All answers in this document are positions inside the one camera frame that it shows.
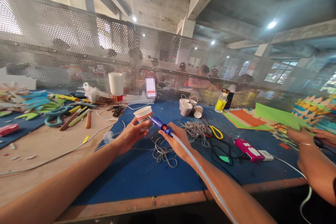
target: scissors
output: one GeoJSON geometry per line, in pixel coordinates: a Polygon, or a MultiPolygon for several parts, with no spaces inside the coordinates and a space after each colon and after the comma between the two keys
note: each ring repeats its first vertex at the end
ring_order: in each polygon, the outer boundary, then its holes
{"type": "Polygon", "coordinates": [[[206,119],[204,117],[202,117],[203,122],[212,130],[213,134],[215,135],[215,138],[222,140],[223,134],[214,126],[208,124],[208,122],[206,121],[206,119]]]}
{"type": "Polygon", "coordinates": [[[63,121],[61,119],[61,115],[63,115],[64,113],[66,113],[67,111],[69,111],[72,108],[73,108],[73,106],[64,106],[64,107],[59,107],[55,110],[52,110],[52,111],[49,111],[49,112],[45,113],[45,115],[48,116],[44,120],[45,125],[47,125],[48,127],[51,127],[51,128],[61,126],[63,124],[63,121]],[[56,119],[56,118],[57,118],[57,122],[51,123],[51,121],[56,119]]]}

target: forearm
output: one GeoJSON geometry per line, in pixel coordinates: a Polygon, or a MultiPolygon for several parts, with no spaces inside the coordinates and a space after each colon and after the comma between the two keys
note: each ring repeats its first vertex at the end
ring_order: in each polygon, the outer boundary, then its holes
{"type": "Polygon", "coordinates": [[[336,165],[315,146],[300,145],[299,150],[298,165],[307,177],[309,185],[323,199],[335,206],[336,165]]]}
{"type": "Polygon", "coordinates": [[[113,143],[0,208],[0,223],[53,223],[118,156],[113,143]]]}
{"type": "MultiPolygon", "coordinates": [[[[196,150],[192,150],[192,154],[212,181],[238,223],[276,223],[268,212],[230,177],[210,164],[196,150]]],[[[195,163],[190,159],[186,159],[186,161],[203,179],[219,207],[226,213],[195,163]]]]}

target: blue glue gun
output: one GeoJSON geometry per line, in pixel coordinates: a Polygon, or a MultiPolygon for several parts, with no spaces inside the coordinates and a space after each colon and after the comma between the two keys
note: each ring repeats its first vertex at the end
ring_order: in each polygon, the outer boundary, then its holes
{"type": "Polygon", "coordinates": [[[172,128],[169,128],[159,118],[157,118],[155,116],[151,116],[149,119],[151,120],[152,123],[155,124],[156,127],[158,127],[160,130],[165,132],[167,135],[171,136],[171,133],[174,132],[172,128]]]}

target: gray string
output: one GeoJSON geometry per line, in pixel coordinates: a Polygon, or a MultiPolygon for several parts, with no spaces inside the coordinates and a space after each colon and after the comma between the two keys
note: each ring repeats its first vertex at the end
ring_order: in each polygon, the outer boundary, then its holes
{"type": "Polygon", "coordinates": [[[181,125],[182,127],[185,128],[185,130],[191,136],[192,138],[191,142],[197,139],[202,139],[202,145],[205,148],[210,148],[209,141],[207,140],[207,137],[205,136],[205,135],[211,135],[212,133],[211,129],[208,126],[198,121],[195,121],[195,122],[189,121],[181,125]]]}
{"type": "Polygon", "coordinates": [[[155,149],[153,150],[152,156],[154,159],[156,159],[157,163],[160,163],[161,160],[163,160],[164,162],[167,162],[168,165],[171,168],[175,168],[177,166],[177,160],[175,158],[167,158],[167,154],[170,152],[174,152],[174,150],[171,147],[160,147],[160,145],[165,141],[163,140],[159,145],[157,144],[158,140],[160,138],[158,138],[155,142],[153,140],[153,138],[151,138],[152,142],[155,144],[155,149]],[[173,166],[170,162],[171,160],[174,160],[176,162],[176,164],[173,166]]]}

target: wooden table edge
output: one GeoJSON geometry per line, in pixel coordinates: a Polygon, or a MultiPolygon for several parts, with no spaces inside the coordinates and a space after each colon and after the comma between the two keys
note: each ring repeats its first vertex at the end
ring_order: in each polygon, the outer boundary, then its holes
{"type": "MultiPolygon", "coordinates": [[[[261,193],[307,184],[305,178],[291,178],[287,180],[269,181],[263,183],[244,185],[249,193],[261,193]]],[[[213,197],[208,190],[205,191],[209,200],[213,197]]],[[[68,207],[55,223],[69,223],[94,218],[103,218],[114,215],[141,212],[164,207],[191,204],[206,201],[203,191],[183,192],[155,197],[129,199],[123,201],[106,202],[92,205],[79,205],[68,207]]]]}

